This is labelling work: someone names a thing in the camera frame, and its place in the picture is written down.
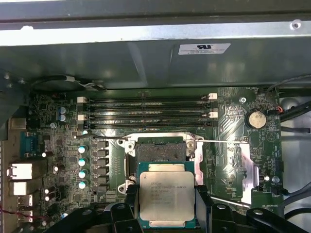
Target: red wire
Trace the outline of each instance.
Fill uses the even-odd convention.
[[[33,220],[45,218],[44,216],[30,216],[30,215],[22,214],[21,212],[14,212],[14,211],[3,210],[2,209],[2,205],[0,205],[0,212],[5,213],[5,214],[10,214],[10,215],[17,215],[17,216],[28,217],[28,218],[32,218]]]

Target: label sticker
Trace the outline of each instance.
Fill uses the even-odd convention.
[[[180,45],[178,55],[223,54],[231,44]]]

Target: motherboard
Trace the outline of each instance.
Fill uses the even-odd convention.
[[[216,87],[32,94],[18,163],[46,162],[47,169],[33,176],[42,182],[35,184],[32,206],[49,217],[32,223],[33,229],[42,231],[76,208],[102,211],[123,202],[143,171],[171,166],[180,172],[174,164],[188,168],[195,185],[206,185],[216,202],[243,203],[231,205],[240,213],[247,206],[276,211],[283,201],[271,191],[282,187],[280,120],[264,92]],[[271,95],[278,102],[278,92]],[[21,209],[33,191],[19,195]]]

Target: wire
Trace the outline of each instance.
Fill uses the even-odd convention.
[[[311,88],[282,88],[279,90],[280,98],[309,96],[311,96]]]
[[[281,131],[290,133],[311,133],[310,128],[290,128],[285,126],[281,126]]]
[[[109,136],[99,136],[93,133],[86,133],[84,135],[78,135],[75,136],[75,139],[79,139],[79,138],[88,138],[88,137],[93,137],[93,138],[98,138],[98,139],[115,139],[115,140],[127,140],[127,138],[125,137],[109,137]]]
[[[297,195],[293,195],[293,196],[288,197],[280,205],[278,205],[278,207],[277,207],[278,214],[280,216],[284,216],[284,208],[285,208],[285,206],[287,206],[289,204],[292,204],[292,203],[294,203],[296,201],[299,201],[301,199],[308,198],[310,196],[311,196],[311,190],[307,190],[307,191],[299,193]]]
[[[10,215],[23,216],[23,217],[32,218],[32,219],[46,219],[46,217],[44,216],[30,216],[30,215],[22,214],[21,212],[3,210],[1,205],[0,205],[0,212],[5,213],[5,214],[10,214]]]
[[[52,76],[38,78],[30,84],[31,85],[30,89],[33,90],[36,85],[50,82],[50,81],[67,81],[67,82],[78,83],[82,88],[76,89],[75,91],[83,91],[86,88],[90,88],[90,87],[96,90],[102,90],[102,91],[106,90],[105,88],[102,88],[96,85],[95,83],[91,83],[89,80],[77,79],[75,77],[67,76],[67,75],[52,75]]]
[[[265,96],[266,96],[266,99],[274,106],[276,107],[280,113],[283,112],[283,109],[281,106],[279,106],[273,99],[271,99],[271,96],[269,96],[269,93],[270,91],[272,91],[274,88],[278,87],[278,86],[281,86],[285,83],[289,83],[289,82],[292,82],[292,81],[297,81],[297,80],[301,80],[301,79],[306,79],[306,78],[310,78],[311,77],[311,74],[306,74],[306,75],[301,75],[301,76],[297,76],[297,77],[292,77],[292,78],[289,78],[289,79],[285,79],[283,81],[280,81],[276,84],[273,84],[272,86],[270,86],[266,92],[265,92]]]
[[[286,220],[300,214],[311,214],[311,208],[299,208],[288,212],[284,217]]]
[[[280,116],[280,121],[281,122],[285,122],[288,120],[291,120],[293,118],[299,117],[301,115],[304,115],[305,113],[308,113],[311,111],[311,107],[307,107],[303,110],[301,110],[300,112],[293,112],[293,113],[289,113],[289,114],[284,114],[283,116]]]

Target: metal plate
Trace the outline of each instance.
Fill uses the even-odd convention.
[[[187,171],[143,172],[140,175],[140,218],[147,221],[190,221],[194,218],[194,175]]]
[[[184,164],[150,164],[149,171],[184,171]]]

